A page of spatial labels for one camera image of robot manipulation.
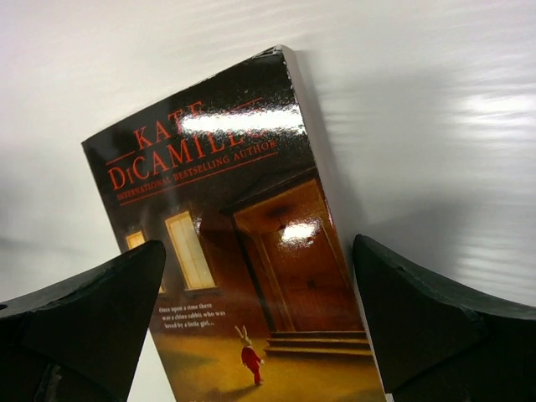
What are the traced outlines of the Kate DiCamillo dark book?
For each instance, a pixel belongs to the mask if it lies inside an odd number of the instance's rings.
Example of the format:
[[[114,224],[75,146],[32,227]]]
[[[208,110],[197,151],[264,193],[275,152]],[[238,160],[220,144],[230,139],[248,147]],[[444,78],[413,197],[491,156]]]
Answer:
[[[262,51],[82,147],[121,251],[163,242],[149,326],[178,401],[382,401],[294,52]]]

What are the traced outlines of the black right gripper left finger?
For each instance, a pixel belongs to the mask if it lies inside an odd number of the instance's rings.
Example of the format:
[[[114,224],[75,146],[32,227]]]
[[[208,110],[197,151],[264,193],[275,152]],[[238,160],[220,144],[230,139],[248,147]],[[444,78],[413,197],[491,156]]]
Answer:
[[[125,401],[166,261],[160,240],[1,304],[3,401]]]

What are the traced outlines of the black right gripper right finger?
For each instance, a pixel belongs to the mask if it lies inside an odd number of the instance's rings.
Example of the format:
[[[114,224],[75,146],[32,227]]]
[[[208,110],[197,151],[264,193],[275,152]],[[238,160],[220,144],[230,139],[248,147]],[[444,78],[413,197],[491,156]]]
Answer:
[[[535,309],[421,267],[363,235],[359,293],[395,401],[533,401]]]

